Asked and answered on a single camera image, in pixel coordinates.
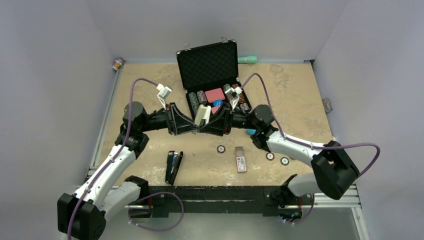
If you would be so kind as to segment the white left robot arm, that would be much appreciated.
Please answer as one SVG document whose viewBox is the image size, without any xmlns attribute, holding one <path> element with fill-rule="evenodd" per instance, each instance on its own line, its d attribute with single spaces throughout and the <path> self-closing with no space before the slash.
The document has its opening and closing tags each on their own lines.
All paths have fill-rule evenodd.
<svg viewBox="0 0 424 240">
<path fill-rule="evenodd" d="M 152 193 L 147 180 L 129 176 L 117 189 L 113 185 L 146 148 L 148 131 L 168 129 L 171 135 L 197 131 L 199 126 L 174 103 L 148 114 L 138 101 L 124 109 L 120 134 L 105 161 L 74 193 L 57 201 L 58 230 L 69 240 L 98 240 L 107 222 L 127 204 L 149 206 L 166 191 Z"/>
</svg>

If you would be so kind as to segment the beige stapler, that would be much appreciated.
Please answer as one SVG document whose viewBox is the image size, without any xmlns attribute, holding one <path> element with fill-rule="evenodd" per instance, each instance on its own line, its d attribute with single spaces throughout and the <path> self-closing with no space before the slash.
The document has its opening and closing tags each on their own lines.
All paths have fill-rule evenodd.
<svg viewBox="0 0 424 240">
<path fill-rule="evenodd" d="M 201 104 L 199 108 L 197 109 L 194 123 L 199 127 L 208 124 L 210 120 L 211 112 L 212 112 L 211 106 L 206 106 Z"/>
</svg>

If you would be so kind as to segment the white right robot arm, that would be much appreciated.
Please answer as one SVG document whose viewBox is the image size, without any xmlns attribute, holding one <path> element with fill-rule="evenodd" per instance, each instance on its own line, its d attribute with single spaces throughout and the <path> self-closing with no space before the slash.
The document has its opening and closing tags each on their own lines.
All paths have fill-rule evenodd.
<svg viewBox="0 0 424 240">
<path fill-rule="evenodd" d="M 228 103 L 221 105 L 215 113 L 201 105 L 195 123 L 201 133 L 223 136 L 232 128 L 254 129 L 250 137 L 260 150 L 278 153 L 298 160 L 312 168 L 312 173 L 290 176 L 281 186 L 280 196 L 288 204 L 301 196 L 323 193 L 339 200 L 360 176 L 360 171 L 336 141 L 328 143 L 306 140 L 280 133 L 272 124 L 275 122 L 271 108 L 260 104 L 251 112 L 233 110 Z"/>
</svg>

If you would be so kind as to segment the black stapler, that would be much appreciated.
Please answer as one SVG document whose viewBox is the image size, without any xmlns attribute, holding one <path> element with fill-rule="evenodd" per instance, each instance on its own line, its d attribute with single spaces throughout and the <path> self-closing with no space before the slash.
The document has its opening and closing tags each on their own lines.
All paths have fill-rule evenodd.
<svg viewBox="0 0 424 240">
<path fill-rule="evenodd" d="M 173 186 L 177 177 L 184 152 L 169 151 L 166 160 L 165 183 Z"/>
</svg>

